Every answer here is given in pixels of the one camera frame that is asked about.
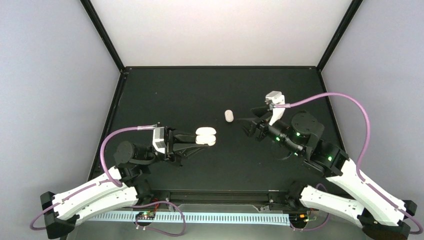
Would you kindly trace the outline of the oval white charging case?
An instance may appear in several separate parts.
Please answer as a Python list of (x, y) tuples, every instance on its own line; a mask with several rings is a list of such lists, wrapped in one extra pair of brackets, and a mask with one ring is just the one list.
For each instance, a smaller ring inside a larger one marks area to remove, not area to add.
[(232, 123), (233, 121), (234, 121), (234, 113), (233, 113), (233, 111), (232, 110), (230, 110), (230, 109), (227, 109), (225, 112), (224, 112), (224, 119), (225, 119), (225, 121), (226, 122), (228, 122), (228, 123)]

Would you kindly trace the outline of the square white earbud case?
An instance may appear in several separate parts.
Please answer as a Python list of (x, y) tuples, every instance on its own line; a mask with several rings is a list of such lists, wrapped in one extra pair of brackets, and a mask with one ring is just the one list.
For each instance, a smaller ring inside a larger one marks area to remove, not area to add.
[(217, 131), (213, 127), (199, 127), (195, 131), (195, 143), (198, 145), (213, 146), (216, 143)]

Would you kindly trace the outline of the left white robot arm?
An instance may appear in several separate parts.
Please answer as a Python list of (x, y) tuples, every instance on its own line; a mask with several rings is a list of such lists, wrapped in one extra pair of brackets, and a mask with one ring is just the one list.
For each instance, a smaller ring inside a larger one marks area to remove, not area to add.
[[(152, 144), (121, 142), (114, 153), (115, 164), (107, 167), (105, 149), (108, 141), (124, 132), (152, 131)], [(180, 167), (183, 159), (213, 146), (217, 131), (200, 127), (194, 134), (160, 124), (121, 128), (110, 133), (100, 146), (103, 174), (62, 193), (47, 191), (40, 196), (46, 231), (50, 240), (68, 235), (86, 220), (120, 208), (150, 205), (154, 194), (146, 176), (149, 166), (166, 162)]]

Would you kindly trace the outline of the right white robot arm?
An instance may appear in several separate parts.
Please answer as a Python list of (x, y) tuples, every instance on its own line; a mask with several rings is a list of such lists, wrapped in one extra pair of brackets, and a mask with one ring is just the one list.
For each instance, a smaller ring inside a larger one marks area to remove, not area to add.
[(405, 222), (415, 215), (417, 205), (401, 200), (357, 170), (356, 163), (340, 147), (322, 139), (324, 125), (307, 111), (299, 111), (289, 123), (275, 118), (266, 107), (257, 107), (251, 118), (236, 122), (249, 137), (270, 138), (303, 161), (327, 181), (348, 193), (342, 197), (295, 181), (284, 196), (293, 210), (314, 209), (347, 220), (374, 240), (406, 240), (411, 234)]

